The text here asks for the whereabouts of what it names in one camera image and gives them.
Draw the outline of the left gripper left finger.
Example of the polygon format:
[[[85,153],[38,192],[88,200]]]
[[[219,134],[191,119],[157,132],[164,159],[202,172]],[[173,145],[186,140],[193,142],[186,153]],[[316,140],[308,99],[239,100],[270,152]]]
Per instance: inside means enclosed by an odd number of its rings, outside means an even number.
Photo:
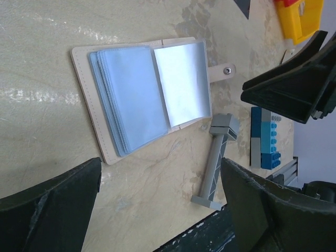
[[[1,199],[1,251],[81,251],[101,183],[92,158]]]

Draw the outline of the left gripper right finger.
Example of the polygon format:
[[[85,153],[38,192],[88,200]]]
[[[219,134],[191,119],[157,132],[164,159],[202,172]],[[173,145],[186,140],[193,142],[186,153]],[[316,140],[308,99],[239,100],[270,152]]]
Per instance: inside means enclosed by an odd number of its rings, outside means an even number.
[[[335,251],[335,203],[222,158],[222,185],[240,251]]]

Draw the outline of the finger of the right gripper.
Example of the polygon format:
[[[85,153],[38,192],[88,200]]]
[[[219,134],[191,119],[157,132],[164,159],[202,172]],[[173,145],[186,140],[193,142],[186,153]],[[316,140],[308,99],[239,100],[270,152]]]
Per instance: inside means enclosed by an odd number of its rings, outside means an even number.
[[[246,81],[241,101],[299,123],[323,119],[335,109],[335,36],[314,33],[285,63]]]

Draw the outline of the beige card holder wallet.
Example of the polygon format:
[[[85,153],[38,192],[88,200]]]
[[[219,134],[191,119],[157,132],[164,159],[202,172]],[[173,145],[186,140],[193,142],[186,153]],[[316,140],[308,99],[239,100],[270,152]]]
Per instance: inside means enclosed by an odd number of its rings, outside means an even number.
[[[236,73],[231,63],[209,66],[205,40],[194,37],[80,46],[70,54],[109,165],[210,118],[210,84]]]

